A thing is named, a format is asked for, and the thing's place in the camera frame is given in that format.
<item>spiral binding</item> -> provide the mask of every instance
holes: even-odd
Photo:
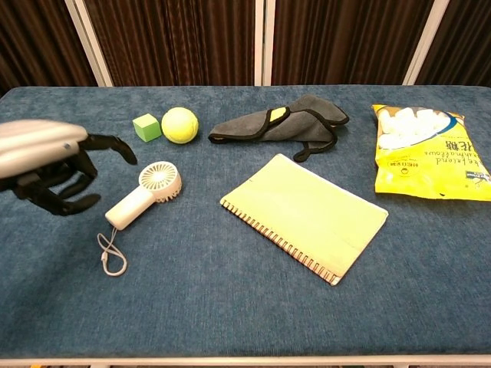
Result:
[[[286,251],[289,255],[291,255],[294,259],[302,263],[305,267],[310,269],[312,272],[316,273],[319,277],[327,281],[331,285],[336,285],[341,278],[327,270],[325,267],[322,267],[318,262],[314,259],[310,258],[308,255],[305,255],[303,252],[299,251],[293,244],[288,243],[284,238],[266,228],[264,225],[261,225],[251,216],[245,214],[243,211],[235,207],[232,203],[222,199],[220,204],[233,213],[235,216],[239,217],[241,220],[252,226],[257,232],[261,233],[270,241],[274,242],[277,246],[279,246],[283,251]]]

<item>spiral notebook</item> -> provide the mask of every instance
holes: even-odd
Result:
[[[346,275],[388,217],[282,154],[220,204],[330,285]]]

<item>brown curtain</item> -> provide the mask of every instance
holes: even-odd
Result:
[[[450,0],[416,84],[491,87],[489,0]]]
[[[422,0],[276,0],[273,84],[402,84]]]
[[[254,0],[85,0],[114,85],[254,78]]]
[[[0,1],[0,92],[96,86],[64,1]]]

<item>white mini fan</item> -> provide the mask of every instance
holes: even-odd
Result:
[[[101,260],[104,271],[110,276],[123,274],[127,267],[126,258],[113,244],[117,230],[126,228],[155,202],[167,202],[174,199],[182,187],[177,168],[166,161],[151,163],[141,171],[138,182],[138,187],[106,212],[106,220],[114,227],[110,241],[102,234],[97,235],[99,245],[103,249]],[[105,240],[107,246],[102,244],[101,238]],[[107,253],[116,255],[123,260],[123,267],[118,272],[107,270]]]

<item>blue fabric surface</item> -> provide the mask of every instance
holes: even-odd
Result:
[[[240,115],[311,93],[351,118],[334,149],[307,169],[390,213],[345,278],[331,287],[219,205],[276,153],[300,143],[213,145],[209,131]],[[374,193],[371,105],[466,116],[491,169],[491,90],[485,87],[23,87],[0,100],[0,121],[48,118],[115,134],[138,166],[91,152],[99,176],[89,211],[54,217],[0,193],[0,357],[210,357],[491,353],[491,205]],[[198,137],[144,143],[131,120],[185,106]],[[183,190],[153,205],[116,245],[127,272],[102,271],[104,213],[157,160],[176,165]],[[110,268],[120,264],[111,258]]]

